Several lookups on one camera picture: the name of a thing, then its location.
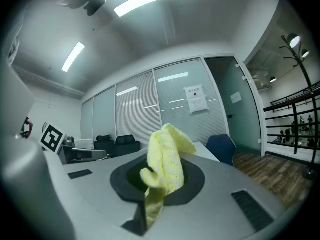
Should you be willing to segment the blue chair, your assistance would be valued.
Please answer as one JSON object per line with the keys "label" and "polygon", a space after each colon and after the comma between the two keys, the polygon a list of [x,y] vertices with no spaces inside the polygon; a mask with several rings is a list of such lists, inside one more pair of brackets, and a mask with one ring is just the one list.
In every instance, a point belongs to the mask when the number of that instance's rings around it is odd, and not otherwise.
{"label": "blue chair", "polygon": [[229,135],[212,135],[209,137],[205,147],[219,162],[232,167],[234,166],[233,157],[237,147]]}

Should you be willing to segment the black office chair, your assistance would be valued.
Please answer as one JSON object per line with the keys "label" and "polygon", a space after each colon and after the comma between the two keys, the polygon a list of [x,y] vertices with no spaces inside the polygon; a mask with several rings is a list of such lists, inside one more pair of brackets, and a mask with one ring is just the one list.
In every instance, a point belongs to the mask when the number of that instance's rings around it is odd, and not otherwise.
{"label": "black office chair", "polygon": [[121,157],[141,150],[141,143],[132,134],[118,136],[114,146],[114,156]]}
{"label": "black office chair", "polygon": [[108,157],[112,158],[114,156],[115,142],[110,135],[98,135],[93,145],[95,150],[106,151]]}

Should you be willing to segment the white paper sign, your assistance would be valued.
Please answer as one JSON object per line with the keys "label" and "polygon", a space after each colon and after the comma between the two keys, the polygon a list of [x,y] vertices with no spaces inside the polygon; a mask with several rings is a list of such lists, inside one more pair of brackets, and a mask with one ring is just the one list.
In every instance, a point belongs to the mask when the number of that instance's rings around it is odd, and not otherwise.
{"label": "white paper sign", "polygon": [[201,84],[183,88],[189,107],[189,113],[209,111],[207,96]]}

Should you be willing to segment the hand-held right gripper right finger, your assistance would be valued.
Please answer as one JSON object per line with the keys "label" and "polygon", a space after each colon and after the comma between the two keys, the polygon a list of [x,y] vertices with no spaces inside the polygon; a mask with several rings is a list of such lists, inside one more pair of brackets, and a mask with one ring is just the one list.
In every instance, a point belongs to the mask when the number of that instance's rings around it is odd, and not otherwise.
{"label": "hand-held right gripper right finger", "polygon": [[192,154],[182,153],[181,158],[203,171],[204,186],[188,204],[164,207],[149,229],[149,240],[240,240],[255,234],[232,197],[239,191],[248,192],[273,220],[285,212],[274,194],[240,170]]}

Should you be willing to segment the white printer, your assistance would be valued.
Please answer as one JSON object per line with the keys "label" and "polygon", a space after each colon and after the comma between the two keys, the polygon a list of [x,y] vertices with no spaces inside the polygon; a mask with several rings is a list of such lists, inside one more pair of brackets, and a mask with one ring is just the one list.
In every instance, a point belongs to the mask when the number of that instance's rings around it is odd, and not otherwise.
{"label": "white printer", "polygon": [[78,149],[87,149],[87,150],[95,149],[93,139],[75,139],[74,144],[75,144],[75,147]]}

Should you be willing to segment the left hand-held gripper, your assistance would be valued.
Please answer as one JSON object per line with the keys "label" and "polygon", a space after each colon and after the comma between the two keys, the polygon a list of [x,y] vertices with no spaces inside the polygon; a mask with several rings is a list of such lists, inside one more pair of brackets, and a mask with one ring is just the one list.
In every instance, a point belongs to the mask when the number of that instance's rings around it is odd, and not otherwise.
{"label": "left hand-held gripper", "polygon": [[75,148],[73,136],[66,135],[62,130],[45,122],[42,126],[42,134],[39,144],[43,151],[58,155],[63,165],[72,161],[93,162],[106,159],[105,150]]}

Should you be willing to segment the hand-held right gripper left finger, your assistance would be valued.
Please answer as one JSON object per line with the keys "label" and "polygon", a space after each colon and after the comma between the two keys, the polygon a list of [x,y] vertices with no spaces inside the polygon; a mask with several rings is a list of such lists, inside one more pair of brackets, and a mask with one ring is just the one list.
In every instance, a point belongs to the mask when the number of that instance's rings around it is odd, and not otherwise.
{"label": "hand-held right gripper left finger", "polygon": [[142,149],[118,158],[63,165],[57,155],[44,152],[54,190],[71,221],[75,240],[150,240],[122,228],[134,218],[138,206],[121,200],[110,183],[113,170],[146,153]]}

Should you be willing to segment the black coat rack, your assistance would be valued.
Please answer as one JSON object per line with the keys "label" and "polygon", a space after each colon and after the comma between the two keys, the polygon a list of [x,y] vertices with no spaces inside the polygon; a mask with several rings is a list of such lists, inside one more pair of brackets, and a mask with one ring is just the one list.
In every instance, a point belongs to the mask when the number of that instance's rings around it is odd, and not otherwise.
{"label": "black coat rack", "polygon": [[309,90],[309,94],[310,94],[310,98],[312,101],[312,105],[313,105],[313,112],[314,112],[314,119],[316,120],[314,122],[314,130],[315,130],[315,137],[314,137],[314,147],[313,147],[313,154],[312,154],[312,159],[310,162],[310,165],[307,167],[307,169],[303,172],[302,176],[307,179],[307,180],[312,180],[316,177],[316,169],[315,169],[315,159],[316,159],[316,154],[317,154],[317,147],[318,147],[318,140],[319,140],[319,123],[318,123],[318,110],[317,110],[317,104],[316,104],[316,99],[315,99],[315,92],[313,89],[313,85],[311,83],[310,77],[307,73],[307,70],[303,64],[304,60],[302,58],[302,41],[300,38],[300,42],[297,46],[295,46],[294,48],[291,48],[288,44],[288,37],[285,37],[284,35],[281,36],[281,39],[284,41],[285,46],[281,46],[279,47],[279,49],[284,49],[287,48],[291,53],[292,53],[292,57],[284,57],[285,60],[294,60],[296,62],[296,65],[294,67],[299,66],[303,76],[306,80],[307,83],[307,87]]}

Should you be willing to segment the frosted glass door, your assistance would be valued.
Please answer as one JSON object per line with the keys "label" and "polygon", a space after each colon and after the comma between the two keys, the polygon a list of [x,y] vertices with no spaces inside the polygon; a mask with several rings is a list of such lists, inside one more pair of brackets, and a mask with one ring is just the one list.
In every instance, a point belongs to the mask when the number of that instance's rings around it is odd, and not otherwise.
{"label": "frosted glass door", "polygon": [[[260,156],[262,134],[259,113],[240,64],[234,57],[206,58],[205,62],[218,87],[236,151]],[[236,92],[240,92],[242,100],[233,104],[231,95]]]}

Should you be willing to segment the short ceiling light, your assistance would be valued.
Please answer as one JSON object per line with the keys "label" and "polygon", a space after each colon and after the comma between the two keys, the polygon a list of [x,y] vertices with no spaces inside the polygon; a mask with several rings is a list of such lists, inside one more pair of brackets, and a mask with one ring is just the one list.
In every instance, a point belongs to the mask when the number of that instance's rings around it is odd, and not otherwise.
{"label": "short ceiling light", "polygon": [[85,46],[80,42],[78,42],[75,45],[75,47],[70,52],[69,56],[67,57],[64,65],[61,69],[63,72],[68,72],[68,70],[70,69],[70,67],[72,66],[72,64],[74,63],[74,61],[79,56],[79,54],[83,51],[84,48],[85,48]]}

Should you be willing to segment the yellow knitted cloth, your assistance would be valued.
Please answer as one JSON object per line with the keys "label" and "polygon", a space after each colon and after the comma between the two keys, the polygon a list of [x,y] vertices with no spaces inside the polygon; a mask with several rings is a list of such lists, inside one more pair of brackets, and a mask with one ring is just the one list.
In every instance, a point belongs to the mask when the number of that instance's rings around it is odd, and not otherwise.
{"label": "yellow knitted cloth", "polygon": [[197,155],[192,140],[169,123],[154,132],[149,139],[148,167],[141,169],[139,173],[142,182],[147,186],[144,196],[148,229],[161,215],[165,197],[184,186],[181,152]]}

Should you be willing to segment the black metal railing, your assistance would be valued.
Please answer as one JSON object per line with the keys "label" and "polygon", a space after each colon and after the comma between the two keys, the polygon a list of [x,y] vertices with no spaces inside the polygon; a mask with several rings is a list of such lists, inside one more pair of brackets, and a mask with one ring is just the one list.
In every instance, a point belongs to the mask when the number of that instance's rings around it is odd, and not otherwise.
{"label": "black metal railing", "polygon": [[267,143],[320,151],[320,81],[264,108]]}

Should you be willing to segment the white window blinds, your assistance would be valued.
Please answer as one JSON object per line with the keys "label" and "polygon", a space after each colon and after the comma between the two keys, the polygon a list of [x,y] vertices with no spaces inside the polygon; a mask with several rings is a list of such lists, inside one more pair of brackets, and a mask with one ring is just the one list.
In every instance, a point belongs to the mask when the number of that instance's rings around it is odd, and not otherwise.
{"label": "white window blinds", "polygon": [[[202,85],[209,110],[190,114],[184,87],[197,85]],[[210,136],[228,133],[218,90],[203,59],[150,69],[93,96],[82,104],[80,135],[110,135],[112,140],[133,135],[146,148],[150,136],[166,124],[203,145]]]}

